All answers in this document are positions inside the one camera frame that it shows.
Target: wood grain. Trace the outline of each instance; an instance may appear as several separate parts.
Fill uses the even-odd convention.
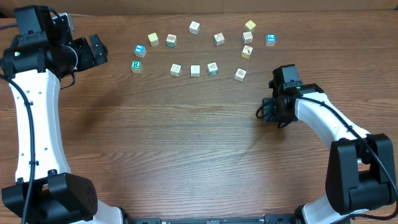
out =
[[[246,60],[241,35],[250,19],[257,28]],[[201,23],[199,35],[188,32],[191,21]],[[352,121],[398,145],[397,21],[393,11],[76,17],[75,38],[98,34],[109,62],[77,73],[77,84],[60,93],[72,171],[93,181],[100,200],[133,217],[291,213],[324,193],[328,151],[304,123],[279,130],[256,119],[271,95],[271,71],[295,63],[304,83],[317,83]],[[152,32],[157,47],[149,46]],[[215,47],[219,32],[225,44]],[[267,33],[277,35],[274,47],[265,48]],[[1,32],[0,51],[16,34]],[[165,46],[167,34],[177,35],[176,48]],[[136,44],[148,47],[142,74],[130,69],[139,59]],[[220,71],[214,77],[206,74],[210,62]],[[180,77],[170,75],[173,63],[182,66]],[[200,78],[190,78],[190,65],[201,65]],[[238,68],[247,70],[242,83],[234,80]],[[0,186],[7,187],[18,143],[4,82],[0,102]],[[0,205],[0,223],[19,221]]]

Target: small block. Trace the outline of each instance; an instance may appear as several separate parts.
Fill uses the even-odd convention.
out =
[[[177,43],[177,36],[169,34],[166,39],[166,45],[169,47],[175,47],[176,43]]]
[[[145,46],[143,45],[136,45],[136,49],[134,50],[134,53],[137,57],[145,57],[145,54],[147,53],[147,50],[145,49]]]
[[[267,34],[266,39],[266,47],[272,47],[276,43],[276,35],[275,34]]]
[[[151,46],[159,45],[159,38],[157,37],[156,33],[149,34],[148,35],[148,39],[149,39],[149,42],[150,42]]]
[[[218,74],[218,68],[216,62],[209,63],[207,65],[207,71],[209,72],[209,75],[217,75]]]
[[[219,33],[219,34],[214,35],[214,43],[215,43],[216,46],[224,44],[224,42],[225,42],[225,39],[224,39],[223,33]]]
[[[173,64],[172,68],[170,69],[170,74],[179,77],[181,74],[181,65]]]
[[[241,56],[246,58],[246,59],[249,59],[252,52],[253,52],[253,48],[250,47],[250,46],[245,45],[243,47]]]
[[[248,21],[245,25],[244,25],[244,30],[245,31],[250,31],[250,32],[254,32],[254,30],[256,29],[256,24],[253,21]]]
[[[251,42],[253,42],[253,35],[250,31],[243,33],[242,42],[243,44],[250,44]]]
[[[246,75],[246,71],[243,70],[243,69],[238,68],[238,71],[236,71],[236,74],[235,74],[235,79],[237,81],[243,82],[243,78],[244,78],[245,75]]]
[[[132,61],[131,70],[134,73],[141,73],[142,65],[140,61]]]
[[[191,65],[191,77],[200,76],[200,65]]]
[[[191,25],[189,26],[189,32],[191,34],[198,35],[199,30],[200,30],[200,23],[192,21]]]

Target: wooden table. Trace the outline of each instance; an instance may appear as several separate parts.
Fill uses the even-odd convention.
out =
[[[257,28],[246,60],[241,36],[250,19]],[[191,21],[201,23],[198,35],[189,33]],[[77,73],[77,84],[60,93],[72,172],[91,179],[100,200],[133,217],[292,213],[324,194],[328,150],[302,122],[277,129],[256,119],[272,92],[271,71],[295,63],[304,83],[318,84],[352,121],[397,146],[397,23],[396,11],[76,17],[74,38],[98,34],[109,62]],[[149,46],[152,32],[157,47]],[[219,32],[225,44],[215,47]],[[267,33],[277,35],[274,47],[265,48]],[[2,52],[17,29],[0,34]],[[167,34],[177,35],[176,48],[165,45]],[[136,44],[147,46],[142,74],[130,69],[139,59]],[[220,70],[213,77],[206,74],[210,62]],[[180,77],[170,75],[173,63],[182,66]],[[190,78],[190,65],[201,65],[200,78]],[[242,83],[234,80],[238,68],[248,71]],[[14,184],[18,156],[15,106],[4,82],[0,102],[3,188]],[[0,223],[19,222],[0,205]]]

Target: wall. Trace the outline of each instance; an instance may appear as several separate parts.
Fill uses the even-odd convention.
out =
[[[398,0],[0,0],[0,11],[30,4],[87,15],[186,14],[264,11],[339,11],[393,9]]]

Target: yellow cube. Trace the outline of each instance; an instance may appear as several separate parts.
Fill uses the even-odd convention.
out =
[[[149,34],[148,38],[151,46],[156,46],[159,44],[159,38],[157,38],[156,33]]]
[[[253,21],[249,21],[244,25],[245,31],[254,32],[255,29],[256,29],[256,24]]]
[[[246,59],[249,59],[252,52],[253,52],[253,48],[250,47],[250,46],[245,45],[243,47],[241,56],[246,58]]]

